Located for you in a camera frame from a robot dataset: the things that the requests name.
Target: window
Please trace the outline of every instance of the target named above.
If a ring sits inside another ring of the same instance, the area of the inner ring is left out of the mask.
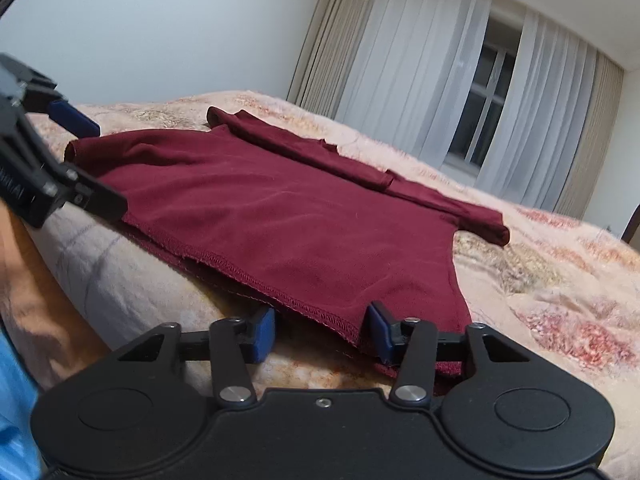
[[[489,19],[478,66],[446,164],[478,174],[507,97],[520,32]]]

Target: window pane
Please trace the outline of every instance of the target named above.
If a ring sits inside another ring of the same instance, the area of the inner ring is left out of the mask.
[[[474,83],[478,83],[482,86],[487,86],[489,83],[489,76],[491,70],[494,69],[495,56],[498,53],[488,47],[482,46],[480,51],[480,59],[478,59],[478,66],[476,67],[476,73],[474,74]]]
[[[511,82],[511,75],[513,75],[513,66],[515,63],[516,59],[513,56],[510,56],[509,54],[504,56],[502,70],[500,70],[500,77],[498,78],[498,85],[495,87],[495,94],[499,95],[503,99],[507,97],[507,90],[509,89],[509,83]]]
[[[460,122],[458,123],[456,133],[453,135],[453,140],[449,147],[449,153],[455,153],[463,158],[466,156],[466,152],[471,145],[471,140],[474,137],[476,126],[478,126],[478,119],[482,113],[483,106],[484,96],[469,92],[465,107],[460,116]]]
[[[489,151],[489,146],[494,138],[495,129],[498,126],[498,120],[500,120],[500,114],[502,113],[502,105],[498,103],[491,103],[489,111],[482,125],[482,131],[478,138],[478,143],[474,150],[474,154],[471,155],[471,162],[477,166],[482,166],[486,152]]]

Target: curtain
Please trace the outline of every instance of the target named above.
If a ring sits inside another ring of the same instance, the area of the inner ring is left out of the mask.
[[[596,58],[591,100],[569,176],[554,212],[582,219],[600,174],[618,113],[624,71],[603,53]]]
[[[513,76],[476,187],[553,210],[578,147],[596,50],[536,12],[525,17]]]
[[[491,0],[373,0],[336,120],[439,167],[471,87]]]
[[[371,0],[319,0],[287,99],[333,118]]]

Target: floral bedspread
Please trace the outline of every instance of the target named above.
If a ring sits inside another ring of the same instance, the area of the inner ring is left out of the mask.
[[[80,108],[108,134],[148,127],[206,130],[209,105],[230,113],[244,108],[299,136],[326,139],[343,156],[380,170],[392,169],[453,198],[500,210],[511,230],[511,242],[505,248],[468,232],[457,233],[454,240],[458,281],[472,319],[492,325],[603,393],[616,413],[616,434],[603,469],[614,478],[638,478],[640,255],[599,228],[461,186],[351,128],[260,94],[216,92],[165,104]],[[46,118],[33,120],[53,151],[62,156],[72,137]],[[68,243],[65,240],[72,239],[73,229],[83,234]],[[241,313],[246,307],[237,298],[204,290],[196,279],[170,269],[70,206],[33,237],[76,308],[110,346],[165,320],[179,319],[185,330],[203,330],[212,320]],[[83,288],[87,272],[73,269],[79,265],[77,258],[98,262],[92,247],[100,237],[113,241],[108,253],[99,254],[100,273],[91,279],[109,284],[97,293],[108,316],[90,309],[88,301],[98,300],[87,299],[93,296]],[[206,375],[204,367],[191,369],[196,384],[202,386]],[[280,331],[274,352],[254,370],[254,381],[260,389],[382,386],[388,390],[390,384],[336,336],[304,321]]]

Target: screw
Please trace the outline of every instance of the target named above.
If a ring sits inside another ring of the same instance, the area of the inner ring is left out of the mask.
[[[321,397],[320,399],[316,400],[316,406],[318,406],[318,408],[330,408],[331,405],[331,399],[325,399],[324,397]]]
[[[56,196],[58,194],[58,186],[53,182],[45,182],[44,186],[42,186],[42,190],[44,194],[48,196]]]
[[[226,402],[244,402],[251,398],[251,391],[244,386],[227,386],[218,395]]]
[[[426,390],[415,384],[406,384],[405,386],[396,388],[396,397],[400,400],[423,400],[426,396]]]

